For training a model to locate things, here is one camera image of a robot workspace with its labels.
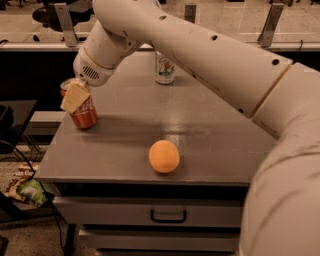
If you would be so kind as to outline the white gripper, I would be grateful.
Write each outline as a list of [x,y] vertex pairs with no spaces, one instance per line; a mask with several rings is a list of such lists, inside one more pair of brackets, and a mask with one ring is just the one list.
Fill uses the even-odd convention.
[[69,113],[74,113],[89,98],[87,84],[99,87],[108,81],[115,71],[115,59],[110,50],[81,47],[73,62],[73,70],[81,80],[67,80],[61,84],[64,93],[61,108]]

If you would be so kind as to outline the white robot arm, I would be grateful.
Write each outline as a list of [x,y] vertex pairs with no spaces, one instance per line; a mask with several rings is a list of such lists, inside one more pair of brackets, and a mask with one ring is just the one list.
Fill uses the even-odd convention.
[[276,139],[250,183],[239,256],[320,256],[320,80],[316,70],[165,12],[158,0],[93,0],[96,22],[62,107],[107,83],[141,45]]

